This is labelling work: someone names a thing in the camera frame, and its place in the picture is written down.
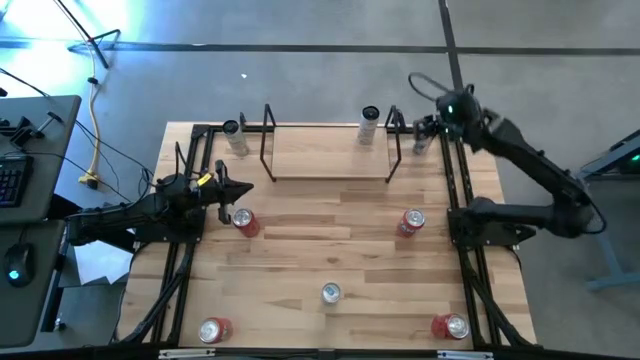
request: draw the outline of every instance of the floor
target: floor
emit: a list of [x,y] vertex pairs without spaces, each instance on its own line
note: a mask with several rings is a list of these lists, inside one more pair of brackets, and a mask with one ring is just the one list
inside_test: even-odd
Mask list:
[[[635,21],[640,3],[634,0],[441,0],[451,16],[454,37],[448,42],[438,0],[65,3],[92,34],[117,27],[122,41],[164,44],[156,50],[171,50],[171,44],[336,45],[325,52],[313,46],[306,49],[311,52],[278,52],[284,48],[277,46],[235,52],[131,51],[134,46],[106,52],[111,69],[96,65],[102,138],[152,168],[167,121],[226,120],[240,111],[250,121],[260,120],[266,102],[280,121],[353,122],[359,109],[370,104],[395,104],[408,119],[421,117],[432,106],[411,91],[406,76],[423,71],[453,86],[450,59],[442,50],[452,40],[462,47],[462,81],[476,84],[483,105],[512,119],[534,147],[561,167],[579,169],[640,124],[637,56],[552,55],[566,48],[640,48],[640,23]],[[65,50],[64,44],[78,35],[53,2],[14,0],[0,23],[0,36],[55,39],[29,41],[28,49],[3,49],[0,66],[51,94],[81,95],[79,120],[90,125],[85,80],[91,62],[86,53]],[[404,53],[354,52],[340,45],[402,46],[394,49]],[[512,54],[537,48],[547,55],[491,55],[497,51],[488,48]],[[35,96],[7,78],[0,81],[10,96]],[[139,169],[109,150],[105,155],[119,174],[121,192],[134,197]],[[91,145],[80,132],[74,133],[67,156],[88,166]],[[499,160],[498,167],[508,202],[549,201],[513,165]],[[99,171],[115,183],[107,166],[101,164]],[[57,193],[81,206],[120,201],[108,191],[79,185],[80,175],[65,165]],[[638,185],[602,183],[592,191],[609,219],[623,267],[640,270],[640,224],[633,217]],[[520,256],[540,344],[609,355],[640,353],[640,285],[587,291],[585,281],[607,274],[592,238],[567,240],[540,231],[521,246]],[[105,344],[122,288],[69,291],[62,305],[69,328],[39,334],[26,349]]]

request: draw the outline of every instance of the wooden tabletop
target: wooden tabletop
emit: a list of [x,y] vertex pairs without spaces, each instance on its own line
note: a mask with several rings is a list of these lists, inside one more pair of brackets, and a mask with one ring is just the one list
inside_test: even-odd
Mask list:
[[[193,125],[167,124],[156,177],[173,172],[173,144],[178,141],[187,149]],[[395,139],[390,135],[388,140],[392,164]],[[448,235],[449,200],[437,140],[426,155],[415,156],[411,136],[402,135],[402,163],[389,184],[379,179],[272,183],[259,160],[260,134],[247,134],[247,141],[251,153],[238,158],[217,134],[211,161],[224,160],[232,179],[255,184],[236,207],[253,210],[262,229],[257,237],[246,239],[217,220],[215,205],[209,209],[193,261],[180,346],[205,346],[198,338],[199,326],[205,318],[219,316],[232,321],[234,334],[216,347],[472,347],[470,337],[439,340],[430,332],[435,314],[466,316],[458,256]],[[272,147],[268,136],[268,164]],[[502,202],[493,157],[468,151],[467,158],[475,195]],[[461,186],[458,189],[463,204]],[[409,208],[421,209],[427,220],[420,232],[405,239],[395,230]],[[157,298],[167,249],[168,244],[154,243],[136,257],[118,325],[121,337],[134,329]],[[514,255],[502,248],[485,249],[496,302],[521,334],[535,341]],[[320,297],[327,282],[339,284],[344,295],[332,306]],[[480,314],[488,339],[482,309]]]

